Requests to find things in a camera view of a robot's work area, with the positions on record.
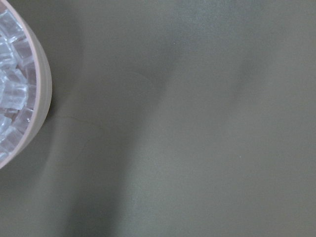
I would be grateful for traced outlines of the pink bowl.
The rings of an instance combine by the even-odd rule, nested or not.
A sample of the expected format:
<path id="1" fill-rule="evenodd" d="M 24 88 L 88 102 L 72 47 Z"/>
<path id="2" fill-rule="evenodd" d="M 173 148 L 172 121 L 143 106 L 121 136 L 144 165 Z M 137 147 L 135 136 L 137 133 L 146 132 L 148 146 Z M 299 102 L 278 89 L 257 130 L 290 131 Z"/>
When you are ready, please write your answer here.
<path id="1" fill-rule="evenodd" d="M 45 51 L 26 21 L 20 16 L 20 14 L 14 9 L 14 7 L 6 0 L 0 2 L 0 11 L 9 9 L 17 21 L 21 24 L 23 31 L 29 41 L 34 64 L 36 70 L 36 98 L 34 111 L 31 117 L 31 122 L 23 135 L 18 146 L 14 149 L 13 153 L 8 156 L 4 161 L 0 161 L 0 166 L 6 166 L 12 161 L 18 154 L 20 154 L 34 139 L 40 128 L 42 127 L 44 120 L 48 114 L 48 110 L 52 97 L 52 76 L 50 66 L 48 63 Z"/>

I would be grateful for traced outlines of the clear ice cubes pile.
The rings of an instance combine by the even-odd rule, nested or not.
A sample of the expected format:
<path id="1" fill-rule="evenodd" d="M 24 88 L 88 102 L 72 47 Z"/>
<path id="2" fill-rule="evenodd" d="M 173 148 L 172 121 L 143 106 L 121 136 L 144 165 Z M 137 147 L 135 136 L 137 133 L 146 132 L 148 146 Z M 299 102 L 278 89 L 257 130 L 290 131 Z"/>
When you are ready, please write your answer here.
<path id="1" fill-rule="evenodd" d="M 34 111 L 36 70 L 21 24 L 9 9 L 0 13 L 0 159 L 18 146 Z"/>

